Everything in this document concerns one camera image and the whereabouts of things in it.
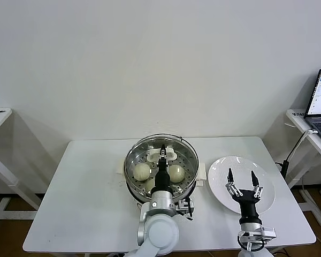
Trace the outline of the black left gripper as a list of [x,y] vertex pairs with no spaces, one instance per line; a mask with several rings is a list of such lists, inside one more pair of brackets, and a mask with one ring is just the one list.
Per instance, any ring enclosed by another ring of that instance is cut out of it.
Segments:
[[166,162],[167,153],[166,146],[163,144],[160,148],[159,152],[159,160],[158,160],[158,171],[155,175],[155,185],[152,188],[152,192],[157,191],[167,191],[172,192],[170,187],[170,175],[167,172],[168,164]]

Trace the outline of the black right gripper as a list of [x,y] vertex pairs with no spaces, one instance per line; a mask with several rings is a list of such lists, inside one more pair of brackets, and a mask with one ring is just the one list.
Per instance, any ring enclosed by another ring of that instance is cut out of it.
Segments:
[[225,187],[230,196],[235,198],[235,201],[240,206],[241,220],[259,220],[259,214],[256,210],[256,204],[260,201],[263,193],[263,187],[260,186],[259,180],[253,170],[251,171],[251,181],[254,187],[254,191],[239,190],[234,183],[232,169],[229,168],[227,175],[227,184],[225,185]]

